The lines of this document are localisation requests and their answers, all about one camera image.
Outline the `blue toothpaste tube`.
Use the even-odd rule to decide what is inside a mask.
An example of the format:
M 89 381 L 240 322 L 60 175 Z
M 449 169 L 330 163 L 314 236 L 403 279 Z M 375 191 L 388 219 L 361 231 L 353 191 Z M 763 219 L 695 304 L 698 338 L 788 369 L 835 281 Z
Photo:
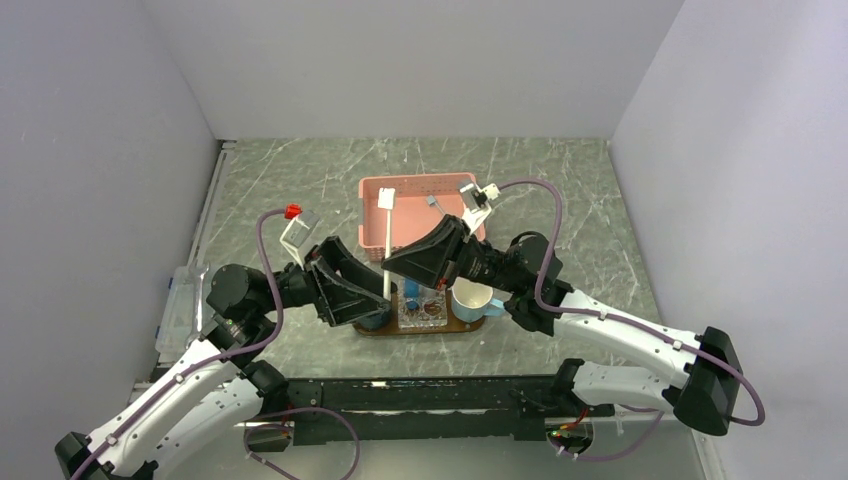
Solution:
M 405 279 L 403 283 L 404 306 L 408 311 L 416 311 L 421 307 L 421 287 L 411 280 Z

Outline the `clear textured glass dish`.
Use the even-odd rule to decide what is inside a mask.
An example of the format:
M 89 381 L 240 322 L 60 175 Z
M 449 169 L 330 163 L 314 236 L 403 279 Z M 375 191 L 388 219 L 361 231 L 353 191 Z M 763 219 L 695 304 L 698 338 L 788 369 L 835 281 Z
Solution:
M 421 307 L 408 311 L 404 306 L 403 292 L 398 307 L 398 326 L 402 331 L 435 330 L 448 324 L 445 294 L 421 287 Z

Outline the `dark navy mug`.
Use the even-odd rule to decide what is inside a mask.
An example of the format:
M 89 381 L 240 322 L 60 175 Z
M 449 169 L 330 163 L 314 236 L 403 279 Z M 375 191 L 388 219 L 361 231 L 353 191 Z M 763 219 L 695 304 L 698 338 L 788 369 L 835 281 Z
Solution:
M 377 300 L 370 300 L 365 314 L 355 322 L 355 325 L 366 331 L 376 331 L 387 326 L 395 314 L 395 294 L 391 292 L 388 298 L 380 297 Z

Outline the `white and light-blue mug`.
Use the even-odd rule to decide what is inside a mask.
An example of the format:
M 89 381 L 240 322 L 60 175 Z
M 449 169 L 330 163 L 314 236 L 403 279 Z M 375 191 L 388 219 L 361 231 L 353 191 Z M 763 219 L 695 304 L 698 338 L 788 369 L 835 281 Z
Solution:
M 504 302 L 494 296 L 494 289 L 490 286 L 458 278 L 450 293 L 452 313 L 465 323 L 506 314 Z

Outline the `oval wooden tray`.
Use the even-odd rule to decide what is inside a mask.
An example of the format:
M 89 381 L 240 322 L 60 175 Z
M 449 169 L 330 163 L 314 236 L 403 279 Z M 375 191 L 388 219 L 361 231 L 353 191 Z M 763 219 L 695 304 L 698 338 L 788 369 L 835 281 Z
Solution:
M 396 305 L 396 314 L 395 317 L 390 321 L 390 323 L 376 331 L 366 331 L 360 327 L 357 327 L 355 324 L 353 328 L 359 334 L 367 336 L 367 337 L 394 337 L 394 336 L 403 336 L 403 335 L 430 335 L 430 334 L 452 334 L 452 333 L 466 333 L 473 332 L 479 329 L 485 322 L 486 317 L 483 319 L 476 321 L 474 323 L 465 323 L 459 320 L 456 316 L 453 315 L 451 310 L 451 295 L 449 292 L 443 292 L 446 297 L 446 306 L 447 306 L 447 317 L 448 324 L 445 327 L 438 328 L 435 330 L 412 330 L 412 331 L 402 331 L 398 326 L 398 307 L 401 300 L 402 294 L 395 295 L 395 305 Z

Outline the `white toothbrush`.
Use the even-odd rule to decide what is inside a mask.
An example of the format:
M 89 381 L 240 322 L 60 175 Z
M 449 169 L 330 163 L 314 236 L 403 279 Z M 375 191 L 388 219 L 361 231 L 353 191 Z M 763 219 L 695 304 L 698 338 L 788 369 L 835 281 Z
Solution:
M 385 212 L 385 235 L 384 235 L 384 259 L 387 260 L 392 254 L 392 219 L 395 207 L 396 190 L 391 187 L 381 187 L 378 190 L 377 207 Z M 383 297 L 392 300 L 391 273 L 383 270 Z

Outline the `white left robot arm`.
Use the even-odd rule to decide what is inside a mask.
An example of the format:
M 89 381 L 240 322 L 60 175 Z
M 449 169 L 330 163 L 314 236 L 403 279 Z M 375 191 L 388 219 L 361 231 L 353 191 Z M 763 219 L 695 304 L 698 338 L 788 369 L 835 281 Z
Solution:
M 379 328 L 391 312 L 383 284 L 336 236 L 281 271 L 268 263 L 219 268 L 206 297 L 210 328 L 121 413 L 88 434 L 63 437 L 55 447 L 63 475 L 157 479 L 219 431 L 279 417 L 291 404 L 289 382 L 258 357 L 281 331 L 268 314 L 312 305 L 331 326 Z

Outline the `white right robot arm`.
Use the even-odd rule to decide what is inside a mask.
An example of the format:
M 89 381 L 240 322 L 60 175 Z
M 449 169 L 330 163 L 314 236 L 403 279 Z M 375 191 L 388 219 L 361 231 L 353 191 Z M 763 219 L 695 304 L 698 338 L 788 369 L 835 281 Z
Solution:
M 724 331 L 677 330 L 633 317 L 559 279 L 561 262 L 548 258 L 547 238 L 522 233 L 498 250 L 447 215 L 421 239 L 384 258 L 383 269 L 432 289 L 461 280 L 509 293 L 505 310 L 528 332 L 574 336 L 631 361 L 612 373 L 588 361 L 568 360 L 551 388 L 557 411 L 627 404 L 671 413 L 684 425 L 724 436 L 741 389 L 749 390 L 733 343 Z

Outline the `pink perforated plastic basket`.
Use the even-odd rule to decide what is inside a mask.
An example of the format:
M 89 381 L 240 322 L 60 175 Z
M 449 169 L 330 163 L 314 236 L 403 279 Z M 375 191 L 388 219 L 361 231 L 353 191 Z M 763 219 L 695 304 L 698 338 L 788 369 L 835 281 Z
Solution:
M 434 195 L 447 214 L 459 217 L 464 205 L 458 184 L 463 180 L 475 179 L 470 172 L 362 178 L 358 185 L 358 197 L 362 201 L 358 238 L 366 258 L 372 263 L 378 263 L 384 258 L 385 212 L 377 207 L 378 190 L 381 187 L 396 190 L 392 247 L 398 249 L 422 238 L 443 217 L 435 208 L 427 205 L 428 195 Z

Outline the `clear plastic screw box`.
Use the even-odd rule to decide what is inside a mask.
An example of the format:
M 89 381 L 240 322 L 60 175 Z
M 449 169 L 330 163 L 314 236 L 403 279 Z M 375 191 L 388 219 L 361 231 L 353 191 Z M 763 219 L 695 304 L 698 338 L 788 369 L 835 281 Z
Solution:
M 181 355 L 200 336 L 211 319 L 211 308 L 205 303 L 211 276 L 206 263 L 176 268 L 156 334 L 155 348 L 160 354 Z

